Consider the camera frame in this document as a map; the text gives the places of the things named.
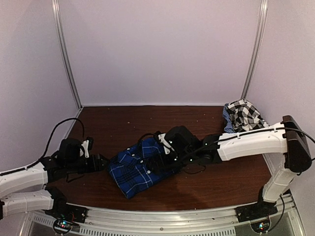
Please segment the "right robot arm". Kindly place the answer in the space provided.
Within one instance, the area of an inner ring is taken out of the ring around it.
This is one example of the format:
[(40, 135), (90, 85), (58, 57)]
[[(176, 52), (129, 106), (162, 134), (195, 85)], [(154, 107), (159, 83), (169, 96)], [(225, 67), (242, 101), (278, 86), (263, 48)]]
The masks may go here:
[(185, 126), (175, 126), (167, 133), (155, 134), (154, 138), (162, 147), (161, 154), (153, 155), (146, 162), (154, 173), (182, 168), (190, 163), (208, 165), (257, 154), (283, 154), (284, 162), (262, 187), (259, 201), (252, 206), (257, 217), (264, 216), (295, 176), (308, 170), (313, 162), (307, 143), (309, 135), (289, 115), (272, 126), (208, 135), (202, 140)]

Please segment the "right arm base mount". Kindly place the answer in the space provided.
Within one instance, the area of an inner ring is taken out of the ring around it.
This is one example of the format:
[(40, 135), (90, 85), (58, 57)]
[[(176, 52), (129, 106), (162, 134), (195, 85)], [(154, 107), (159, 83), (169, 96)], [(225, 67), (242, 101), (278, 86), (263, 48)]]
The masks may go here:
[(276, 214), (278, 212), (276, 203), (265, 201), (263, 198), (263, 188), (261, 188), (256, 203), (235, 208), (238, 222), (252, 221)]

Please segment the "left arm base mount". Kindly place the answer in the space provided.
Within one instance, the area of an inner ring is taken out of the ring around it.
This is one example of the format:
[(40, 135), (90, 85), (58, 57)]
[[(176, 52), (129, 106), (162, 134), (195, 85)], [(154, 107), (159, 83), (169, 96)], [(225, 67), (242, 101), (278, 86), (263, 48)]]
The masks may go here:
[(52, 208), (45, 210), (45, 214), (68, 222), (85, 223), (88, 211), (86, 207), (68, 204), (66, 196), (56, 187), (47, 187), (45, 190), (53, 200)]

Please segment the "black white checked shirt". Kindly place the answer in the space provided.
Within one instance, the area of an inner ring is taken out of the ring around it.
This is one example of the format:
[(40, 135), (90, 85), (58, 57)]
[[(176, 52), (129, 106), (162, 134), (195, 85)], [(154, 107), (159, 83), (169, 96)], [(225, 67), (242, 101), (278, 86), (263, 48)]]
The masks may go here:
[(227, 109), (236, 133), (257, 130), (269, 126), (256, 107), (246, 99), (228, 103)]

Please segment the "small blue gingham shirt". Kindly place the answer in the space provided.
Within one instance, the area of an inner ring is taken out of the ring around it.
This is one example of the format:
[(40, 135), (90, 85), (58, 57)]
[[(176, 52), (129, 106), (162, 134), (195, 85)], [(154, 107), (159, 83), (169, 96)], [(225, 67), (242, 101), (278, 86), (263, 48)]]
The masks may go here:
[(224, 119), (224, 132), (225, 133), (235, 133), (236, 131), (233, 128), (233, 123), (232, 120), (230, 118), (230, 115), (228, 113), (228, 109), (227, 109), (227, 105), (228, 103), (226, 103), (223, 107), (223, 111), (222, 111), (222, 117)]

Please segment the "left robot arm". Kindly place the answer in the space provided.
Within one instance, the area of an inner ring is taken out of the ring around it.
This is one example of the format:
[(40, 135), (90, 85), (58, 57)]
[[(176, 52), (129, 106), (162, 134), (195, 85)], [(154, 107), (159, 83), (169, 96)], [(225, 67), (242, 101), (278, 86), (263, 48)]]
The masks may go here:
[(66, 196), (47, 184), (60, 179), (70, 182), (70, 174), (101, 172), (109, 159), (101, 154), (92, 155), (94, 140), (63, 139), (51, 156), (43, 156), (34, 163), (0, 174), (0, 217), (43, 210), (46, 214), (71, 222), (85, 221), (87, 209), (68, 204)]

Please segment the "blue plaid long sleeve shirt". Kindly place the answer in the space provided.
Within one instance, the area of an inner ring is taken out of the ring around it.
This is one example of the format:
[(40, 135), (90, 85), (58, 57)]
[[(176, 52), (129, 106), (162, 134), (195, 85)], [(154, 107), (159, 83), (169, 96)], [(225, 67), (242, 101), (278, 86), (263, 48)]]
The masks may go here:
[(137, 144), (119, 152), (110, 159), (107, 171), (127, 199), (167, 179), (180, 170), (162, 171), (158, 174), (148, 167), (154, 157), (161, 157), (164, 148), (153, 138), (141, 140)]

